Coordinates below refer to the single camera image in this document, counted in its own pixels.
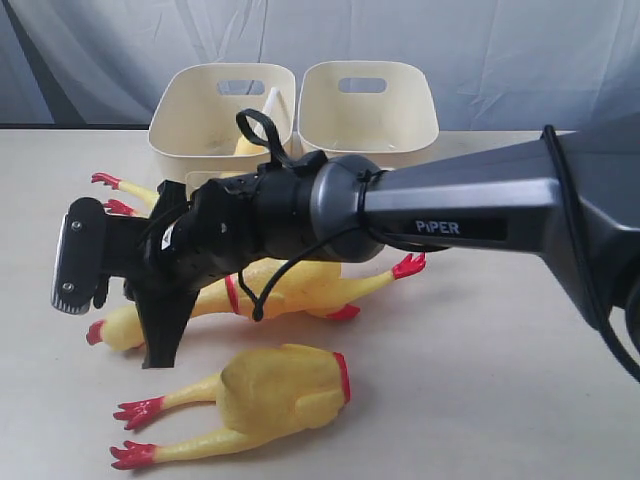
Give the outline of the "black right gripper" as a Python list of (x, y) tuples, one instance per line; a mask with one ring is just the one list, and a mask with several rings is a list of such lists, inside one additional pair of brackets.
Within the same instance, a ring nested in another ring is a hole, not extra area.
[(107, 218), (102, 278), (125, 279), (146, 354), (143, 369), (174, 367), (201, 291), (263, 258), (328, 260), (311, 225), (322, 153), (272, 158), (254, 173), (210, 179), (192, 194), (165, 181), (150, 218)]

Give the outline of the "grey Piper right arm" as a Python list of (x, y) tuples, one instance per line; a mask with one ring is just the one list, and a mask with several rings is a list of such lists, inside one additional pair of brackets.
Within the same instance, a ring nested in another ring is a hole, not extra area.
[(362, 262), (384, 245), (540, 257), (631, 374), (613, 308), (639, 338), (639, 118), (384, 170), (361, 155), (288, 157), (272, 124), (270, 160), (192, 194), (161, 186), (150, 218), (106, 215), (106, 263), (141, 316), (151, 367), (173, 364), (197, 293), (264, 257)]

